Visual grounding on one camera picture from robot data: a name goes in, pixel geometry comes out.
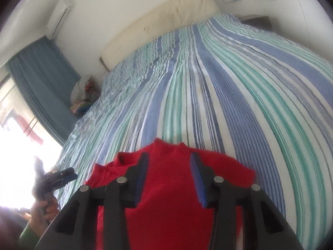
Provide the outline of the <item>person's left hand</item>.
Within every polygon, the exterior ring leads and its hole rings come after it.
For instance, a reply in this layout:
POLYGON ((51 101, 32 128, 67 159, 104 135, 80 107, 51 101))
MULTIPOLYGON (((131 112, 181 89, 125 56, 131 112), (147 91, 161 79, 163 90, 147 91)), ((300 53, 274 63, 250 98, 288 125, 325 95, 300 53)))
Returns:
POLYGON ((41 237, 58 214, 58 200, 52 195, 48 200, 35 201, 30 212, 21 213, 21 216, 28 221, 28 226, 32 231, 41 237))

